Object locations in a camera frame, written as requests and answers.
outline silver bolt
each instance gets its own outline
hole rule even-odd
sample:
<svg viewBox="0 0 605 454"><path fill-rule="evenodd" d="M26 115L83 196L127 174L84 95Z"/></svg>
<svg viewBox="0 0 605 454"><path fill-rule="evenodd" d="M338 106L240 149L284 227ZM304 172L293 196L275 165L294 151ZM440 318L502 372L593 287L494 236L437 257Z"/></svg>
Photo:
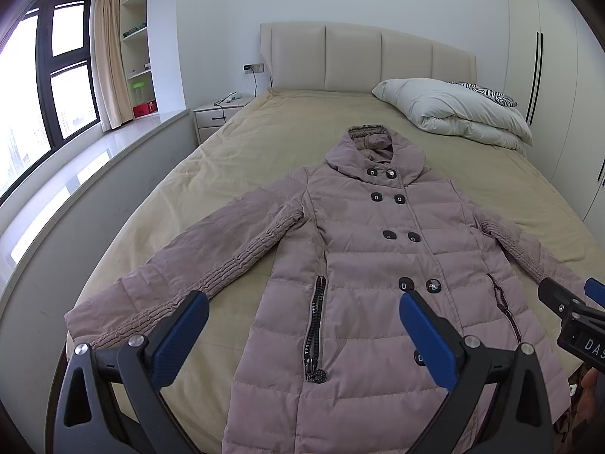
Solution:
<svg viewBox="0 0 605 454"><path fill-rule="evenodd" d="M529 343L521 343L521 351L525 354L533 354L534 347L532 347Z"/></svg>
<svg viewBox="0 0 605 454"><path fill-rule="evenodd" d="M86 343L80 343L76 346L76 354L84 354L88 351L88 345Z"/></svg>
<svg viewBox="0 0 605 454"><path fill-rule="evenodd" d="M137 346L141 346L144 341L143 335L132 335L128 338L128 345L136 348Z"/></svg>
<svg viewBox="0 0 605 454"><path fill-rule="evenodd" d="M481 340L477 336L468 335L464 337L464 344L469 348L478 348L481 344Z"/></svg>

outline bed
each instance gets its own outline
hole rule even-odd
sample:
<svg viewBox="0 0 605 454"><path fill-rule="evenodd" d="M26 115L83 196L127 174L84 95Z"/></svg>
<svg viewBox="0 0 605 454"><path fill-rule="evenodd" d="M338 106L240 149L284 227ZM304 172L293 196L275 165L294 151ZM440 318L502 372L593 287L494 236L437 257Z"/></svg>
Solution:
<svg viewBox="0 0 605 454"><path fill-rule="evenodd" d="M605 279L605 254L569 205L524 157L460 137L425 133L369 92L386 78L476 82L474 56L427 39L367 26L270 23L261 54L275 88L264 91L182 161L132 214L78 302L143 264L189 225L232 198L323 161L350 126L384 124L419 145L427 164L476 202L534 234L582 278ZM162 390L201 450L220 452L231 379L274 250L211 301L211 313L175 383ZM554 347L560 322L516 264L532 310ZM68 354L73 345L68 339ZM557 350L571 374L579 361ZM123 390L117 391L128 413Z"/></svg>

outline curtain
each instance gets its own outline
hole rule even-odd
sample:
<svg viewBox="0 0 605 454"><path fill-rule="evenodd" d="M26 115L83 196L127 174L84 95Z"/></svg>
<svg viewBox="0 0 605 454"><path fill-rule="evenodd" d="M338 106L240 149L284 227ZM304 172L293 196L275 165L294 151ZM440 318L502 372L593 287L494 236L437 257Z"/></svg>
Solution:
<svg viewBox="0 0 605 454"><path fill-rule="evenodd" d="M120 50L120 0L93 0L91 19L93 87L108 131L134 118Z"/></svg>

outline folded white comforter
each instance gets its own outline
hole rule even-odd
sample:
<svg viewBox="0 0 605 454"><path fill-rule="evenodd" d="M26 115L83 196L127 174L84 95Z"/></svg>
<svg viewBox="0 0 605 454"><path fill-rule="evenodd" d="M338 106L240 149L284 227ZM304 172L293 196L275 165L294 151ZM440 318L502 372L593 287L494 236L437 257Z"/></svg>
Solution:
<svg viewBox="0 0 605 454"><path fill-rule="evenodd" d="M433 78L394 78L372 93L398 108L423 131L455 135L525 155L532 136L521 113L479 93Z"/></svg>

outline bed sheet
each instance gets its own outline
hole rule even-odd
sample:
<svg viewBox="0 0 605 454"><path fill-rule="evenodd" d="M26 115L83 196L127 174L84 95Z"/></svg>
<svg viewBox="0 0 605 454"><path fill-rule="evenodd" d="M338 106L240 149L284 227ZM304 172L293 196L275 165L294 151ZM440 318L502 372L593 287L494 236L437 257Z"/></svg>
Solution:
<svg viewBox="0 0 605 454"><path fill-rule="evenodd" d="M182 161L132 214L90 276L78 302L143 264L154 252L232 198L288 171L321 163L351 126L384 124L418 144L427 165L476 203L534 234L582 278L605 280L605 253L573 210L525 158L460 137L425 133L370 94L269 89ZM194 442L220 452L231 380L271 272L272 250L211 301L208 324L175 383L162 395ZM579 360L555 344L560 320L513 263L563 365ZM128 412L123 389L120 404Z"/></svg>

